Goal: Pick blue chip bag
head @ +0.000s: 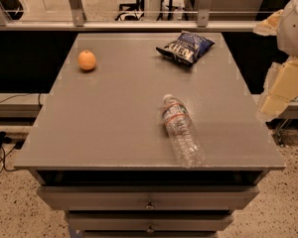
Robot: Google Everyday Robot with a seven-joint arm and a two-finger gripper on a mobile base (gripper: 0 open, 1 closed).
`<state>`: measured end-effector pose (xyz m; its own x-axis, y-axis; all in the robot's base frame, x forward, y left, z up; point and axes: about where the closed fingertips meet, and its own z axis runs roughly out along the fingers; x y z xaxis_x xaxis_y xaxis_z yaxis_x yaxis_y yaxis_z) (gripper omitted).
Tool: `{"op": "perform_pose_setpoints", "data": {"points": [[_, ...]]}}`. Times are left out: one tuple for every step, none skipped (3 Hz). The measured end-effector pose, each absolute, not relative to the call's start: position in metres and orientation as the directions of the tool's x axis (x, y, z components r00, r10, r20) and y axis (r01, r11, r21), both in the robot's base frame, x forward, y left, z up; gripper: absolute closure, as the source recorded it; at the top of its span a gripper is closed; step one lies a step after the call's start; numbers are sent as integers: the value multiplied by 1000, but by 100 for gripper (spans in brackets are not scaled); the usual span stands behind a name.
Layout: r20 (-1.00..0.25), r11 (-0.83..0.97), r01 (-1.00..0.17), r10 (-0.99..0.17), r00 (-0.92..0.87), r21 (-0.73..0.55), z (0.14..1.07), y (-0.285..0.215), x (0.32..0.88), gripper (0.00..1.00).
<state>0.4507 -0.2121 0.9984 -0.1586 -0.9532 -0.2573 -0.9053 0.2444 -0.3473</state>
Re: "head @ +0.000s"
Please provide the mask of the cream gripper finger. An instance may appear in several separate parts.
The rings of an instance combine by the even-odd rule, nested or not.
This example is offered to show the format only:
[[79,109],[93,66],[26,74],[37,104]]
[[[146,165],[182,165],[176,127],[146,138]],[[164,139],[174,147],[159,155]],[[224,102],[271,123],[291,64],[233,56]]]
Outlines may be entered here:
[[254,27],[253,33],[259,36],[276,36],[282,20],[283,12],[284,10],[280,9],[259,22]]

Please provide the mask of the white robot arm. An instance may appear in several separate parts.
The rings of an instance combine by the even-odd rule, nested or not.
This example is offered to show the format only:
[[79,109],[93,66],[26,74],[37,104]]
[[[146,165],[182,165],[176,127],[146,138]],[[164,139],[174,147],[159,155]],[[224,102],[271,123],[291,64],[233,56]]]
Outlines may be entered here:
[[257,24],[253,32],[275,36],[277,48],[288,55],[284,63],[271,65],[257,102],[257,117],[268,122],[282,114],[298,96],[298,0],[290,0],[283,9]]

